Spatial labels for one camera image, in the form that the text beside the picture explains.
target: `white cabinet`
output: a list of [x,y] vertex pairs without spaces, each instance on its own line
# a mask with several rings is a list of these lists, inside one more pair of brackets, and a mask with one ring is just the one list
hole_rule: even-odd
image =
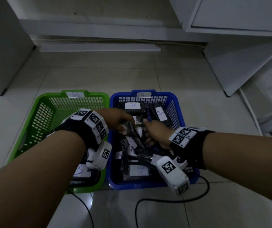
[[272,36],[272,0],[170,0],[186,32]]

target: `black wrist strap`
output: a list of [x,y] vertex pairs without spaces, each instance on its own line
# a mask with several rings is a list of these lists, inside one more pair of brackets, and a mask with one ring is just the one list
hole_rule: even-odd
[[92,132],[92,128],[82,120],[77,121],[68,119],[55,129],[55,131],[58,130],[66,130],[78,134],[84,141],[86,149],[93,148],[94,150],[97,150],[99,147],[99,144],[96,142],[95,135]]
[[[185,130],[192,130],[190,127],[185,127]],[[192,130],[195,131],[196,134],[191,138],[187,138],[184,136],[183,139],[178,139],[175,137],[183,137],[180,133],[174,132],[171,136],[171,144],[170,148],[174,152],[175,156],[179,156],[188,161],[188,165],[205,170],[205,164],[203,159],[203,144],[206,139],[206,136],[210,133],[214,133],[211,130]]]

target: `white wall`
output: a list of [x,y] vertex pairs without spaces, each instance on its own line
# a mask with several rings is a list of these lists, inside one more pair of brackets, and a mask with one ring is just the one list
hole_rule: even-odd
[[8,0],[19,19],[180,28],[168,0]]
[[245,83],[243,90],[259,121],[272,115],[272,59]]

